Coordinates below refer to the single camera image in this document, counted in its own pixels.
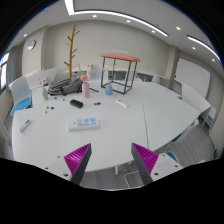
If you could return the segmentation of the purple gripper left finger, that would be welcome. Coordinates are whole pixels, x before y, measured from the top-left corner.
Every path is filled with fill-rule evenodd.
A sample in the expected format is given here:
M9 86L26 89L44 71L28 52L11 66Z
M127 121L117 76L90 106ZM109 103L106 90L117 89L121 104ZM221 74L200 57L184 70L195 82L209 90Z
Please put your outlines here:
M81 183L91 154L91 144L86 144L64 157L64 160L72 174L72 183L76 185Z

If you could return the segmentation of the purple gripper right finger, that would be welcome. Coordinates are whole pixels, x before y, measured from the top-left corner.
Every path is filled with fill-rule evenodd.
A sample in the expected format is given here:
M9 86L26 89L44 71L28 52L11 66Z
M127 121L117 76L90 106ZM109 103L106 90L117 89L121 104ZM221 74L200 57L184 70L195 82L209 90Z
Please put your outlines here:
M132 144L131 154L134 158L140 177L144 185L153 182L151 172L157 162L159 155L136 143Z

